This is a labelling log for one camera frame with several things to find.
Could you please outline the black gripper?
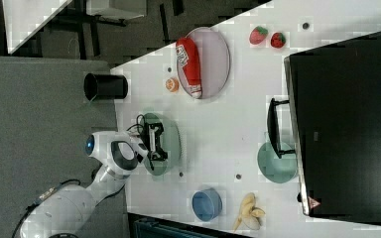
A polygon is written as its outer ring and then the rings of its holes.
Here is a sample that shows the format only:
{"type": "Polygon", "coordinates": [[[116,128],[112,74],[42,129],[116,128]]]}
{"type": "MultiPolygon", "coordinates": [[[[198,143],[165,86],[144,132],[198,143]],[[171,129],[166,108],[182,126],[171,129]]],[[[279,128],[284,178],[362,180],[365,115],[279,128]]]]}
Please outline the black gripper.
{"type": "Polygon", "coordinates": [[[162,148],[163,124],[160,122],[145,123],[142,133],[144,144],[149,151],[148,159],[150,161],[165,161],[168,158],[168,154],[162,148]]]}

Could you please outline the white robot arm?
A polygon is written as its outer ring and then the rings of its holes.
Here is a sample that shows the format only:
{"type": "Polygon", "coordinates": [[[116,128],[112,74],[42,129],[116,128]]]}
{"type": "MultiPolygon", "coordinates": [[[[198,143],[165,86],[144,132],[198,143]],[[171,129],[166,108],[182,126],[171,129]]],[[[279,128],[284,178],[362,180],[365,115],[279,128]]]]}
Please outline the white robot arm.
{"type": "Polygon", "coordinates": [[[143,162],[166,159],[160,137],[164,125],[144,123],[135,132],[100,131],[91,134],[85,151],[101,167],[88,186],[62,182],[43,193],[20,221],[20,238],[77,238],[77,232],[97,205],[120,191],[143,162]]]}

